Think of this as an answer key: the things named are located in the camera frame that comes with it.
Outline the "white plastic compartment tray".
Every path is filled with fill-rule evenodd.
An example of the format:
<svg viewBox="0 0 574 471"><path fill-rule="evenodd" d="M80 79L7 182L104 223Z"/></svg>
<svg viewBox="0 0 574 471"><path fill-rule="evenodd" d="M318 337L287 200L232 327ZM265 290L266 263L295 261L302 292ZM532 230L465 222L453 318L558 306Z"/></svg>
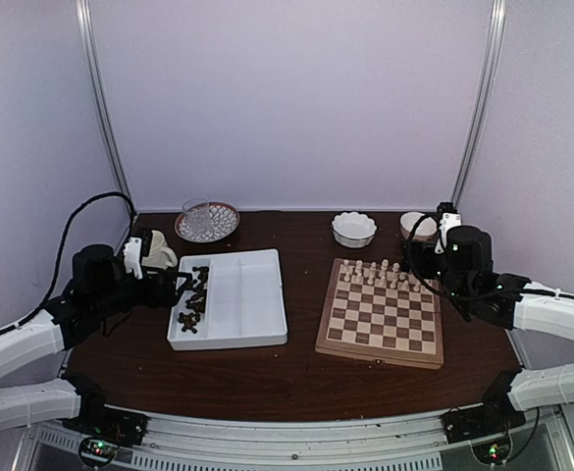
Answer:
<svg viewBox="0 0 574 471"><path fill-rule="evenodd" d="M205 312L185 328L187 291L171 309L167 340L177 351L248 348L287 342L279 251L275 248L221 254L187 255L179 270L208 268Z"/></svg>

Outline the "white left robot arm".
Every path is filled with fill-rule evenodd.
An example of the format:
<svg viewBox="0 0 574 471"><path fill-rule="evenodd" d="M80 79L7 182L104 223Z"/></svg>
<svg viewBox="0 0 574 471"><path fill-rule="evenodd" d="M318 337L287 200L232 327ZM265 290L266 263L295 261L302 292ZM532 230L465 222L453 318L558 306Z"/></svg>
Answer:
<svg viewBox="0 0 574 471"><path fill-rule="evenodd" d="M0 379L45 356L69 351L104 329L108 318L135 307L170 308L197 282L190 272L147 268L132 238L118 258L105 244L76 253L63 292L0 329ZM51 419L75 421L93 436L117 429L105 393L81 374L0 389L0 432Z"/></svg>

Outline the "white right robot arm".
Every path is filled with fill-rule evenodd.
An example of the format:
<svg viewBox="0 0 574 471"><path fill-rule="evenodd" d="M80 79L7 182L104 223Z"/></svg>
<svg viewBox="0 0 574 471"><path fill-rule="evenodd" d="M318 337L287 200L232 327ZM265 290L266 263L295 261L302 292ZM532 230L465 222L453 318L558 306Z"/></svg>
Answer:
<svg viewBox="0 0 574 471"><path fill-rule="evenodd" d="M475 422L497 432L513 416L574 403L574 293L494 269L491 236L473 226L441 230L434 241L409 233L403 259L426 290L465 320L509 331L522 359L486 390Z"/></svg>

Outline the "white king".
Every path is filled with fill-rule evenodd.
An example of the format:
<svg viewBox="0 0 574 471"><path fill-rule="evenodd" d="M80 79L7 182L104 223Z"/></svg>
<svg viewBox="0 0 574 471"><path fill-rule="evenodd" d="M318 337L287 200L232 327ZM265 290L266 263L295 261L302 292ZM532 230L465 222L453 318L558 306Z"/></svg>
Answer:
<svg viewBox="0 0 574 471"><path fill-rule="evenodd" d="M399 263L395 262L391 266L391 280L396 281L399 273Z"/></svg>

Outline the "cream round bowl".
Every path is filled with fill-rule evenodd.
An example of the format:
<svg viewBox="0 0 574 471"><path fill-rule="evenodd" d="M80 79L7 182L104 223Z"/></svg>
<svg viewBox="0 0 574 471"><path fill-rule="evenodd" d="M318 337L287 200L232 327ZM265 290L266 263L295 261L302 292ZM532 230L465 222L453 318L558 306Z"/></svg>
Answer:
<svg viewBox="0 0 574 471"><path fill-rule="evenodd" d="M406 212L400 216L400 236L402 240L408 240L412 231L413 239L417 241L434 241L438 225L431 216L422 212Z"/></svg>

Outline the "white queen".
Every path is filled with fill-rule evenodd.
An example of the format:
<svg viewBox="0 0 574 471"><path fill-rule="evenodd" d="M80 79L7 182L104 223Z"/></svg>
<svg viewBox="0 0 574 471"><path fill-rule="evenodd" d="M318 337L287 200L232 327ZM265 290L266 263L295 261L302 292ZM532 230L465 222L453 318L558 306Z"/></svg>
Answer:
<svg viewBox="0 0 574 471"><path fill-rule="evenodd" d="M380 277L382 279L385 279L387 277L387 271L389 268L389 260L388 259L384 259L381 262L381 267L380 267Z"/></svg>

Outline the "cream ribbed mug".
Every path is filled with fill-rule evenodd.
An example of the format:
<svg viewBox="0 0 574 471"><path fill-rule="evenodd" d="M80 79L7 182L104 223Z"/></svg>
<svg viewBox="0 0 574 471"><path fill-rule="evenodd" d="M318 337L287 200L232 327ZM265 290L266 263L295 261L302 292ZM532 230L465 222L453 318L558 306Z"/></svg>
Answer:
<svg viewBox="0 0 574 471"><path fill-rule="evenodd" d="M151 242L149 253L142 259L142 265L148 268L163 269L176 268L178 266L178 256L171 249L165 236L156 230L151 231Z"/></svg>

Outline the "white scalloped bowl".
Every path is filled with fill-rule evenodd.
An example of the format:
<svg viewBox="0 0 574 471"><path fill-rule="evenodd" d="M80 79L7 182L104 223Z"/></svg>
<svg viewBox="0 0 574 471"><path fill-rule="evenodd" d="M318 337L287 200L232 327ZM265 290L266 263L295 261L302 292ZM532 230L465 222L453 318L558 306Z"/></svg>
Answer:
<svg viewBox="0 0 574 471"><path fill-rule="evenodd" d="M377 231L375 221L366 214L358 212L342 212L335 215L331 228L335 241L351 249L369 245Z"/></svg>

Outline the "clear drinking glass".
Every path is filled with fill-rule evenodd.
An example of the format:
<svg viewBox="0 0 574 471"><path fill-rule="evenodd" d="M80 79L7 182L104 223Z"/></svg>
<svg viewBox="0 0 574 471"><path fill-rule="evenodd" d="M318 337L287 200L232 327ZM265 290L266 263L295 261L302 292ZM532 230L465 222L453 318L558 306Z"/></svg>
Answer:
<svg viewBox="0 0 574 471"><path fill-rule="evenodd" d="M203 233L210 225L210 203L206 198L191 198L183 204L184 219L188 227Z"/></svg>

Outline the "patterned ceramic plate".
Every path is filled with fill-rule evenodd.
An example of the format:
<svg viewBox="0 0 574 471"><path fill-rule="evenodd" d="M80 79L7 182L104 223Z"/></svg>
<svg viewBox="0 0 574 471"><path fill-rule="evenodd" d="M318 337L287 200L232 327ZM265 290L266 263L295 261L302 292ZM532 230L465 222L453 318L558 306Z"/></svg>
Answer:
<svg viewBox="0 0 574 471"><path fill-rule="evenodd" d="M203 233L192 231L181 212L175 222L175 232L183 240L193 243L211 243L230 236L238 227L240 216L230 204L210 203L210 225Z"/></svg>

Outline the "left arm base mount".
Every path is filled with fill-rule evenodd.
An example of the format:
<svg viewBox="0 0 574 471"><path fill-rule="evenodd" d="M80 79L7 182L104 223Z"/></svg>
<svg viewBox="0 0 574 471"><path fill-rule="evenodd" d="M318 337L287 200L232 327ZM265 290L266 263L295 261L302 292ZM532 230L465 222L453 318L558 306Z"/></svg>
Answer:
<svg viewBox="0 0 574 471"><path fill-rule="evenodd" d="M83 374L63 376L62 380L70 383L80 398L78 415L61 420L65 428L125 447L142 444L146 415L108 406L104 391Z"/></svg>

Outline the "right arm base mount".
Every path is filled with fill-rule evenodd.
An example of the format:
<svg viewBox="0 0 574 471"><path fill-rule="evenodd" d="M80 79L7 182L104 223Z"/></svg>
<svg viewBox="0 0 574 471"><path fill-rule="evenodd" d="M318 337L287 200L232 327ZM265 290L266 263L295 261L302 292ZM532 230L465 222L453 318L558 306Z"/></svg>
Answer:
<svg viewBox="0 0 574 471"><path fill-rule="evenodd" d="M441 419L449 444L506 434L526 423L525 413L513 408L505 392L486 392L481 404L452 408Z"/></svg>

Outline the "aluminium front rail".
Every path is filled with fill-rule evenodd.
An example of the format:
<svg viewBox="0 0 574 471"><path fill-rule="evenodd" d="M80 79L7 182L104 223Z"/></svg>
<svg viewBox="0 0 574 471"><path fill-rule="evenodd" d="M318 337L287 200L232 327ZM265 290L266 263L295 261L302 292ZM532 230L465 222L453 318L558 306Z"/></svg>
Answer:
<svg viewBox="0 0 574 471"><path fill-rule="evenodd" d="M574 443L558 408L503 434L451 443L443 412L330 422L239 422L150 413L140 445L108 470L490 470L478 455L512 448L504 470L574 470Z"/></svg>

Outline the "aluminium frame post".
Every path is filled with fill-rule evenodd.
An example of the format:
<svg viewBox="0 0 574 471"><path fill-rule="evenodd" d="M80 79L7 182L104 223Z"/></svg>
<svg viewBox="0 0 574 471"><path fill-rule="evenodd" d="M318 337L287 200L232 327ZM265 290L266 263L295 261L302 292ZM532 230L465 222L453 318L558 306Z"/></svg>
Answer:
<svg viewBox="0 0 574 471"><path fill-rule="evenodd" d="M104 149L110 164L117 190L131 198L129 182L121 160L118 142L114 133L111 113L107 103L103 76L97 54L96 38L92 20L91 2L76 0L75 8L78 32L82 43L88 70L90 88L96 110L97 123L103 139Z"/></svg>
<svg viewBox="0 0 574 471"><path fill-rule="evenodd" d="M451 201L455 207L459 207L462 201L464 191L470 179L471 169L478 152L485 119L488 113L490 97L496 82L497 68L505 32L506 14L507 1L494 0L492 2L483 65L479 77L474 108L459 170L451 195Z"/></svg>

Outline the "left aluminium frame post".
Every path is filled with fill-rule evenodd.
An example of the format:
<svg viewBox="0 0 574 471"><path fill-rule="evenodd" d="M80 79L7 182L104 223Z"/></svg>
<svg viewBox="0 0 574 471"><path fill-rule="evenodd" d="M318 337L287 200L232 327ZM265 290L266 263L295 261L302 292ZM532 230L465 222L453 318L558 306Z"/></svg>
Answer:
<svg viewBox="0 0 574 471"><path fill-rule="evenodd" d="M121 160L118 142L114 133L111 113L107 103L103 76L97 54L96 38L92 20L91 2L76 0L75 8L78 32L82 43L88 70L90 88L96 110L97 123L103 139L104 149L110 164L117 190L131 198L129 182Z"/></svg>

